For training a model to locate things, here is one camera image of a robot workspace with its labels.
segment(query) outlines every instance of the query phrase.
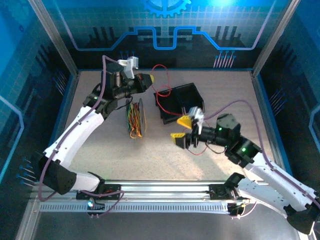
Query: wire spool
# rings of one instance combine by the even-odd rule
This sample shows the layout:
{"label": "wire spool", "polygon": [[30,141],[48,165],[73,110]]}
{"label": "wire spool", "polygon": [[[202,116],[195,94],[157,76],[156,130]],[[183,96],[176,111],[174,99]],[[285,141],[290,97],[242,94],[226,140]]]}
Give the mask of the wire spool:
{"label": "wire spool", "polygon": [[125,101],[125,115],[126,123],[129,136],[132,139],[137,137],[142,138],[146,132],[146,114],[144,110],[144,105],[142,99],[139,99],[139,102],[131,102],[130,100]]}

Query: black plastic box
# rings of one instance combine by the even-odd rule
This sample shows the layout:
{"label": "black plastic box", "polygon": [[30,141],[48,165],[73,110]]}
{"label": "black plastic box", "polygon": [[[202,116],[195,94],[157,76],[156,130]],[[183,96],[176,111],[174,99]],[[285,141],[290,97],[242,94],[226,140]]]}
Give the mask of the black plastic box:
{"label": "black plastic box", "polygon": [[[167,95],[169,90],[160,91],[159,94]],[[185,85],[177,86],[172,88],[171,94],[167,97],[158,96],[158,101],[160,105],[167,111],[185,115],[189,112],[192,107],[199,107],[205,112],[205,103],[202,99],[200,93],[198,92],[196,85],[188,83]],[[164,112],[160,107],[160,117],[163,120],[163,124],[169,124],[175,122],[180,116],[172,115]]]}

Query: beige work surface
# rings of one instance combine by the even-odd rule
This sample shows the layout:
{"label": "beige work surface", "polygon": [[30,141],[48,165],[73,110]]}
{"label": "beige work surface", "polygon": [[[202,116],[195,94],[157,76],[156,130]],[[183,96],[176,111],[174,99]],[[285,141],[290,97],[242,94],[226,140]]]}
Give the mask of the beige work surface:
{"label": "beige work surface", "polygon": [[[167,83],[166,73],[156,71],[156,87]],[[249,72],[211,71],[211,70],[172,70],[169,71],[171,87],[194,83],[201,94],[205,115],[208,116],[237,99],[249,101],[257,116],[262,131],[266,153],[272,158],[271,148],[262,120],[258,101]],[[99,83],[99,71],[83,71],[69,112],[67,126],[76,117],[86,96]],[[232,173],[238,172],[251,179],[259,179],[252,173],[244,172],[238,165],[230,162],[223,154],[217,155],[207,149],[200,156],[175,146],[170,133],[179,133],[183,127],[170,123],[163,124],[160,111],[155,106],[154,91],[150,87],[145,93],[133,96],[133,101],[142,98],[146,114],[147,129],[142,139],[131,139],[127,130],[125,110],[110,114],[86,140],[75,155],[70,169],[78,172],[93,172],[105,179],[112,180],[226,180]],[[125,100],[119,101],[122,106]],[[232,113],[241,124],[241,134],[258,146],[259,139],[250,109],[244,103],[236,103],[224,113]],[[216,118],[208,121],[216,125]],[[204,149],[191,148],[195,153]],[[220,151],[221,147],[212,146]]]}

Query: blue printed backdrop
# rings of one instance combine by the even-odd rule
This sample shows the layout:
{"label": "blue printed backdrop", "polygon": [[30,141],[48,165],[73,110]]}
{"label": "blue printed backdrop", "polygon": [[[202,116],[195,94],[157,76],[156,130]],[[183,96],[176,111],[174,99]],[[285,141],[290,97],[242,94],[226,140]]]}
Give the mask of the blue printed backdrop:
{"label": "blue printed backdrop", "polygon": [[252,68],[287,0],[44,4],[81,69],[100,68],[102,52],[138,56],[141,67]]}
{"label": "blue printed backdrop", "polygon": [[261,71],[293,175],[316,190],[320,190],[319,12],[319,1],[300,2]]}
{"label": "blue printed backdrop", "polygon": [[0,0],[0,239],[15,239],[34,178],[28,159],[48,146],[70,73],[28,0]]}

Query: robotic arm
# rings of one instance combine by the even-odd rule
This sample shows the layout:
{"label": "robotic arm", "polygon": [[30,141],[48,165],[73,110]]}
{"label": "robotic arm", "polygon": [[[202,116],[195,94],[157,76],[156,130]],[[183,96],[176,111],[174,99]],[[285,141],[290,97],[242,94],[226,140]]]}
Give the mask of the robotic arm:
{"label": "robotic arm", "polygon": [[43,182],[61,195],[71,190],[105,193],[105,181],[101,177],[94,173],[72,172],[68,168],[90,134],[113,110],[121,108],[117,108],[118,100],[145,92],[154,81],[149,74],[134,75],[133,68],[138,68],[137,57],[116,62],[103,56],[102,60],[101,83],[87,96],[83,107],[64,133],[43,154],[33,156],[31,161],[40,185]]}
{"label": "robotic arm", "polygon": [[199,107],[177,123],[191,129],[191,133],[172,133],[173,142],[182,149],[199,142],[225,147],[225,156],[234,164],[253,172],[268,185],[258,185],[245,176],[234,173],[225,182],[223,191],[235,190],[242,198],[256,200],[283,215],[298,231],[310,234],[320,216],[319,193],[302,184],[271,162],[260,147],[241,135],[241,125],[232,114],[217,117],[216,128],[202,126],[204,114]]}

